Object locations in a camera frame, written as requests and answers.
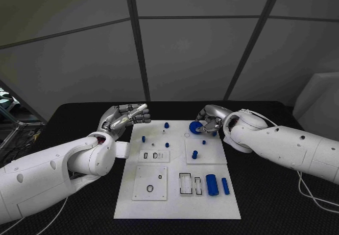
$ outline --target black o-ring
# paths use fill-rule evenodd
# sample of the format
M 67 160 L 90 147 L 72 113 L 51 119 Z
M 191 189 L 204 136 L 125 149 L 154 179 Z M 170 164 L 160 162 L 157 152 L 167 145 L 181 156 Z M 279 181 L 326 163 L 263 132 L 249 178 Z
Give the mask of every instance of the black o-ring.
M 152 185 L 148 185 L 147 188 L 145 188 L 147 192 L 151 192 L 152 191 Z

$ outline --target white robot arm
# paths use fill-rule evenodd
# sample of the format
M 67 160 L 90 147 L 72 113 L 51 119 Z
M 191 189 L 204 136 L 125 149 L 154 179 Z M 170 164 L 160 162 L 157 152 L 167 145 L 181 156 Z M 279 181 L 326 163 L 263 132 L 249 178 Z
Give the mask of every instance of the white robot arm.
M 0 224 L 49 208 L 109 172 L 115 157 L 128 158 L 129 143 L 115 140 L 125 126 L 150 123 L 145 108 L 112 106 L 87 137 L 25 155 L 0 169 Z M 67 171 L 83 175 L 70 179 Z
M 207 124 L 194 131 L 213 132 L 223 128 L 223 142 L 238 151 L 253 151 L 281 166 L 339 184 L 339 142 L 285 126 L 268 128 L 259 114 L 252 113 L 206 105 L 196 122 L 203 119 Z

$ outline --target black tablecloth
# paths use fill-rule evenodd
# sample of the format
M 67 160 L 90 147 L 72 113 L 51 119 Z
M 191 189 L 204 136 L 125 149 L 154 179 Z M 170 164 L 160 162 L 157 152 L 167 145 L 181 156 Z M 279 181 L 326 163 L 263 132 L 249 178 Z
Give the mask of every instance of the black tablecloth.
M 100 115 L 121 102 L 64 104 L 56 110 L 31 153 L 85 137 Z M 206 104 L 232 111 L 249 109 L 276 125 L 300 129 L 284 105 L 269 101 L 148 102 L 151 119 L 193 120 Z M 119 141 L 129 141 L 128 127 Z M 116 159 L 103 177 L 67 198 L 63 211 L 43 234 L 339 234 L 339 214 L 323 211 L 297 190 L 297 173 L 255 153 L 243 154 L 223 143 L 240 220 L 113 219 L 125 160 Z M 305 175 L 314 196 L 339 202 L 339 186 Z M 36 234 L 53 219 L 62 202 L 28 216 L 7 234 Z M 12 222 L 0 226 L 0 232 Z

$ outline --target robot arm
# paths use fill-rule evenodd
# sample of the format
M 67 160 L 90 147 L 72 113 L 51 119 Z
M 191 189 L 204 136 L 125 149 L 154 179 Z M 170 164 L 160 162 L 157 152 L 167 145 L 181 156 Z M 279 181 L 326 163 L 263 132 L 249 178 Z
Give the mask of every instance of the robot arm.
M 219 113 L 225 112 L 223 108 L 210 105 L 206 107 L 214 110 L 209 112 L 212 117 L 209 115 L 207 118 L 200 118 L 201 115 L 197 115 L 196 121 L 204 119 L 207 122 L 196 129 L 197 132 L 219 129 L 220 126 L 214 125 L 214 119 L 219 118 L 223 125 L 223 142 L 238 151 L 243 153 L 253 151 L 281 166 L 339 184 L 337 141 L 285 126 L 268 127 L 261 117 L 248 110 L 233 113 L 227 111 L 229 113 L 222 117 Z
M 145 108 L 145 104 L 111 107 L 87 137 L 21 157 L 0 169 L 0 224 L 49 208 L 109 172 L 115 157 L 128 158 L 129 143 L 115 140 L 125 126 L 150 122 Z M 70 179 L 67 171 L 83 175 Z

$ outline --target table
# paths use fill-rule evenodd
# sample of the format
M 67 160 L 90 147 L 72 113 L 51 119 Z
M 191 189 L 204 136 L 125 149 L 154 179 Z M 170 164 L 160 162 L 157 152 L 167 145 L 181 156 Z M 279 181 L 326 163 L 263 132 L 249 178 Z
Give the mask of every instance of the table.
M 106 109 L 124 103 L 62 105 L 31 147 L 31 153 L 85 137 L 96 130 Z M 147 103 L 151 119 L 165 120 L 193 120 L 206 104 L 220 105 L 232 111 L 249 109 L 265 115 L 276 125 L 301 129 L 284 105 L 275 101 Z M 128 127 L 119 141 L 129 141 L 131 130 L 132 127 Z M 225 143 L 223 150 L 240 220 L 112 219 L 125 162 L 116 159 L 109 173 L 67 198 L 63 211 L 43 234 L 339 234 L 339 215 L 323 211 L 300 195 L 297 173 L 255 153 L 239 153 Z M 314 196 L 339 202 L 337 185 L 308 175 L 304 175 L 304 181 Z M 7 234 L 34 235 L 53 219 L 62 203 L 28 216 Z M 0 231 L 11 224 L 1 225 Z

